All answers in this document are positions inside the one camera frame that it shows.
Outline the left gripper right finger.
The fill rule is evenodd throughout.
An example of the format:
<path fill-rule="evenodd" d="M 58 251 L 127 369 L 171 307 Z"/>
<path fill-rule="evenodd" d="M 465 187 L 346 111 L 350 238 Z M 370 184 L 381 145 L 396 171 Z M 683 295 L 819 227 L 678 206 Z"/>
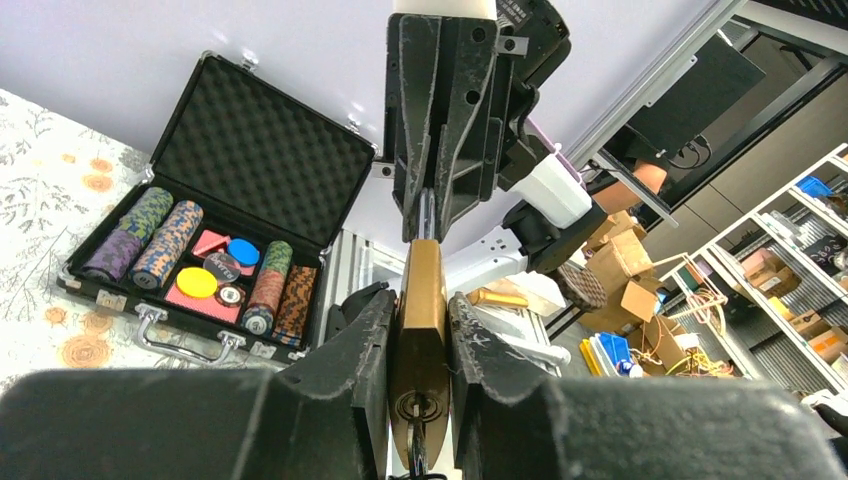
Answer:
<path fill-rule="evenodd" d="M 448 304 L 456 466 L 467 479 L 841 479 L 785 390 L 748 380 L 553 376 Z"/>

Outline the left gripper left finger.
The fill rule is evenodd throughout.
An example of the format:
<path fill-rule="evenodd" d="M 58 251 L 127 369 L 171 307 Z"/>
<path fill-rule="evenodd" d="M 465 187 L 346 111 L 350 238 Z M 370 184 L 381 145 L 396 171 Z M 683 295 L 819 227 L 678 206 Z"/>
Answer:
<path fill-rule="evenodd" d="M 282 371 L 53 370 L 1 399 L 5 479 L 382 479 L 396 297 Z"/>

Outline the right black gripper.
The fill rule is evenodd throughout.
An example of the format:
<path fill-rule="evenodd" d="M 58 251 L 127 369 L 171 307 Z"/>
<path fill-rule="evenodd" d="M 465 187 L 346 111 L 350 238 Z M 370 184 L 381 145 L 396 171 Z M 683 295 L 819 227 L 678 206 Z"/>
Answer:
<path fill-rule="evenodd" d="M 421 1 L 396 6 L 387 32 L 384 153 L 395 163 L 401 238 L 436 197 L 434 237 L 545 155 L 525 125 L 539 89 L 571 51 L 548 1 Z"/>

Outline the key bunch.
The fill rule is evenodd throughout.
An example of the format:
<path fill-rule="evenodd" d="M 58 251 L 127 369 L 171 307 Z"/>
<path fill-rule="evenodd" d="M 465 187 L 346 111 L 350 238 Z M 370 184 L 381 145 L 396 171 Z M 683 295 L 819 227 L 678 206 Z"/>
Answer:
<path fill-rule="evenodd" d="M 448 480 L 444 473 L 430 472 L 427 448 L 425 445 L 425 408 L 428 400 L 421 394 L 413 396 L 412 416 L 408 421 L 407 428 L 407 462 L 408 471 L 399 476 L 399 479 L 426 480 L 438 479 Z"/>

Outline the long shackle brass padlock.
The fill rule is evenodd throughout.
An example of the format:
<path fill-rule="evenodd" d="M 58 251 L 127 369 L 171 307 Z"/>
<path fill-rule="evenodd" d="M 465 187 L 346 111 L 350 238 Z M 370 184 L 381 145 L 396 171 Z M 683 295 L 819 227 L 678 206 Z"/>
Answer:
<path fill-rule="evenodd" d="M 398 455 L 407 462 L 407 428 L 415 394 L 428 400 L 424 421 L 429 470 L 448 427 L 450 373 L 447 356 L 446 287 L 439 241 L 434 237 L 435 194 L 421 195 L 419 234 L 410 241 L 394 325 L 389 406 Z"/>

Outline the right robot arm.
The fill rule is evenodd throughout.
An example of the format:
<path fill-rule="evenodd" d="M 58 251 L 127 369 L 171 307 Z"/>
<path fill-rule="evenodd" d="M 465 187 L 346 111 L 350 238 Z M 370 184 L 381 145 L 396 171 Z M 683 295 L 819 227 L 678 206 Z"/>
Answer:
<path fill-rule="evenodd" d="M 530 112 L 566 60 L 547 1 L 397 1 L 387 26 L 383 153 L 409 246 L 391 289 L 434 269 L 448 294 L 565 263 L 602 220 Z"/>

